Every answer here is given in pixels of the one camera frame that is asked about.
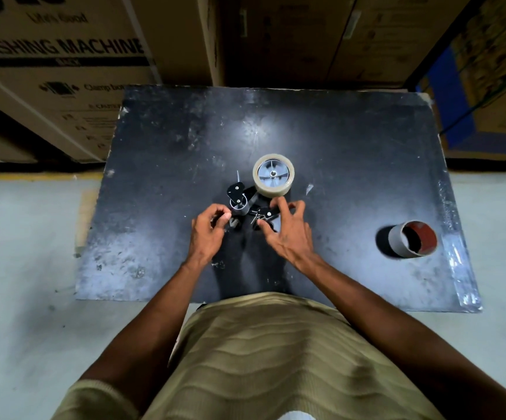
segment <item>concrete floor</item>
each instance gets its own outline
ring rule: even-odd
[[[506,387],[506,174],[452,180],[484,312],[414,316]],[[48,419],[143,307],[74,300],[78,205],[97,186],[0,181],[0,419]]]

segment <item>black table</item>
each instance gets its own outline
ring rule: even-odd
[[[267,153],[288,157],[315,249],[404,310],[477,312],[481,298],[431,109],[416,93],[128,87],[76,297],[145,301],[184,260],[191,219]],[[306,195],[309,184],[313,189]],[[398,259],[383,230],[419,219],[430,256]],[[267,246],[229,231],[192,302],[263,291],[329,300]]]

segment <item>hand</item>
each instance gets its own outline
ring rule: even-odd
[[[220,214],[220,218],[213,227],[212,220]],[[189,254],[185,261],[187,264],[204,268],[212,260],[212,257],[220,249],[221,240],[224,237],[224,227],[228,224],[231,216],[232,212],[227,206],[214,203],[191,221],[193,230]]]
[[[303,221],[306,204],[303,200],[287,203],[284,197],[275,197],[271,200],[271,208],[277,204],[280,209],[280,232],[275,233],[263,219],[257,220],[257,224],[263,230],[266,242],[277,254],[300,269],[299,263],[315,254],[310,225]]]

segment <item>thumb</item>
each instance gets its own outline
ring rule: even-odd
[[[257,225],[263,231],[263,234],[265,235],[265,239],[267,241],[269,241],[269,239],[272,238],[275,235],[275,232],[273,231],[273,229],[271,228],[271,226],[264,219],[258,219],[257,220]]]
[[[226,212],[216,221],[216,225],[214,227],[221,228],[223,230],[231,217],[232,214],[230,212]]]

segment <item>cardboard tube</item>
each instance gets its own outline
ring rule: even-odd
[[[403,258],[418,258],[433,253],[438,238],[430,225],[422,221],[407,221],[389,231],[389,245],[393,252]]]

